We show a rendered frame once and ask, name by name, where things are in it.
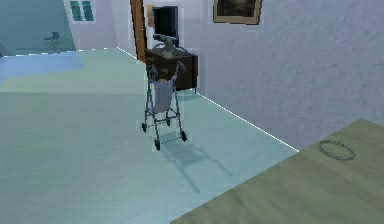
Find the grey wheeled laundry cart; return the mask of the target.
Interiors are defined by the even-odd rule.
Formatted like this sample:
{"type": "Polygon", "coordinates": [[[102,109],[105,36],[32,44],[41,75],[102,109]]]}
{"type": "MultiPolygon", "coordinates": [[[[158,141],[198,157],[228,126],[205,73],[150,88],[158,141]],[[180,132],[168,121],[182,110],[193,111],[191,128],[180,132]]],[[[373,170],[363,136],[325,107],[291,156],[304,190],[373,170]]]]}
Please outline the grey wheeled laundry cart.
{"type": "Polygon", "coordinates": [[[169,79],[160,79],[158,71],[154,65],[149,66],[148,75],[148,87],[146,94],[146,105],[145,105],[145,119],[142,123],[142,130],[147,131],[147,119],[151,117],[153,119],[152,126],[155,129],[156,139],[154,145],[157,150],[160,150],[160,141],[158,124],[165,122],[170,125],[172,119],[178,120],[180,138],[183,141],[187,140],[186,132],[182,128],[181,114],[179,109],[179,102],[176,91],[176,81],[178,78],[178,72],[182,70],[186,72],[185,65],[178,61],[176,63],[176,71],[174,75],[169,79]]]}

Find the dark brown wooden cabinet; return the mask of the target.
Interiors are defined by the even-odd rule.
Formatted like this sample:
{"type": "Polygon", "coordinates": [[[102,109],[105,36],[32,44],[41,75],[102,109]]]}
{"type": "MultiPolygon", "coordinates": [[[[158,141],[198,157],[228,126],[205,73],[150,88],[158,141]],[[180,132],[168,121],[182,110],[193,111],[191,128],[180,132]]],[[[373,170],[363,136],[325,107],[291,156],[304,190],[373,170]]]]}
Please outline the dark brown wooden cabinet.
{"type": "Polygon", "coordinates": [[[158,79],[169,80],[177,73],[176,90],[197,88],[198,56],[180,48],[176,48],[172,58],[165,58],[163,48],[146,49],[146,70],[150,74],[153,65],[158,72],[158,79]]]}

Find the grey green statuette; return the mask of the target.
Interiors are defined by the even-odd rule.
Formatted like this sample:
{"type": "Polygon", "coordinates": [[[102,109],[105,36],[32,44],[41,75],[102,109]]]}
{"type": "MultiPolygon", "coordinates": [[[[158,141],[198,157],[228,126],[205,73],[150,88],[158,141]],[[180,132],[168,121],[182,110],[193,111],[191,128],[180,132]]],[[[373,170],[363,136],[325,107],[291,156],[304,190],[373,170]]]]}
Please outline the grey green statuette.
{"type": "Polygon", "coordinates": [[[162,51],[161,55],[167,59],[173,58],[177,49],[185,51],[185,49],[179,45],[177,38],[158,34],[154,34],[153,38],[158,41],[158,44],[153,47],[153,50],[160,49],[162,51]]]}

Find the brown wooden room door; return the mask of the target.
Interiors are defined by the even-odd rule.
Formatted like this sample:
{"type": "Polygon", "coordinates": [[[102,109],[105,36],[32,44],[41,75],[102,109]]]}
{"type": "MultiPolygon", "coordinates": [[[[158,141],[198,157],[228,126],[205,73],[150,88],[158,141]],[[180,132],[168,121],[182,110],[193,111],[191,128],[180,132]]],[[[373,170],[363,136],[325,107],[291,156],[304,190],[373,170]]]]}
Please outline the brown wooden room door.
{"type": "Polygon", "coordinates": [[[147,46],[143,0],[130,0],[137,59],[145,62],[147,46]]]}

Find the small brown framed picture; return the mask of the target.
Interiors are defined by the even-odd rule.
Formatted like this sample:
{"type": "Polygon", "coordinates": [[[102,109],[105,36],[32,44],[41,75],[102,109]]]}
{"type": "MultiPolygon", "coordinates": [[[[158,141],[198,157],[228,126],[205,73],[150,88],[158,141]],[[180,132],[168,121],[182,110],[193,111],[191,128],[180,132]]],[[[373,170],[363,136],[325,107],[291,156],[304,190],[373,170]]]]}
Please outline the small brown framed picture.
{"type": "Polygon", "coordinates": [[[148,27],[153,27],[154,25],[154,17],[153,17],[153,7],[154,5],[147,5],[147,24],[148,27]]]}

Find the gold framed dark picture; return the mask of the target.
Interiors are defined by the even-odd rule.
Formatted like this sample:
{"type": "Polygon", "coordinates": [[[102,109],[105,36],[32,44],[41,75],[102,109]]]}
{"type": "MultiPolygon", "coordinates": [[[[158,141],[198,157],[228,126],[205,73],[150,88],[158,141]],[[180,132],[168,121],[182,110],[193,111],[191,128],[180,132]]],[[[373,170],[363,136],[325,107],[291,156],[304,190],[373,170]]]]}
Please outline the gold framed dark picture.
{"type": "Polygon", "coordinates": [[[258,25],[263,0],[214,0],[213,22],[258,25]]]}

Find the teal window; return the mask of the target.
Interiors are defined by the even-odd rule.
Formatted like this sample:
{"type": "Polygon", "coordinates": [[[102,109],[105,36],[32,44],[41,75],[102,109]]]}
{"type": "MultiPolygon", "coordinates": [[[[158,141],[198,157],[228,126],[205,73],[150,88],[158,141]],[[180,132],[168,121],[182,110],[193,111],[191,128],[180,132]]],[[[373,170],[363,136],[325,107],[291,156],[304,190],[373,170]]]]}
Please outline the teal window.
{"type": "Polygon", "coordinates": [[[69,4],[75,22],[95,21],[90,0],[71,0],[69,4]]]}

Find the grey office chair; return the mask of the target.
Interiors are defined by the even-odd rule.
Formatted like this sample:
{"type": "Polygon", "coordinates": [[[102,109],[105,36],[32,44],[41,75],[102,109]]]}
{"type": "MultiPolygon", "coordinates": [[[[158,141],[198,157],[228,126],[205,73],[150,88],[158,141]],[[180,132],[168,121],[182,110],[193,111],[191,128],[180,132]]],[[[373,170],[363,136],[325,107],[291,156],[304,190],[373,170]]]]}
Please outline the grey office chair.
{"type": "Polygon", "coordinates": [[[51,36],[45,38],[46,41],[51,42],[51,45],[52,45],[51,54],[54,54],[54,53],[59,54],[59,51],[56,48],[56,42],[59,40],[59,38],[60,38],[60,35],[57,31],[52,31],[51,36]]]}

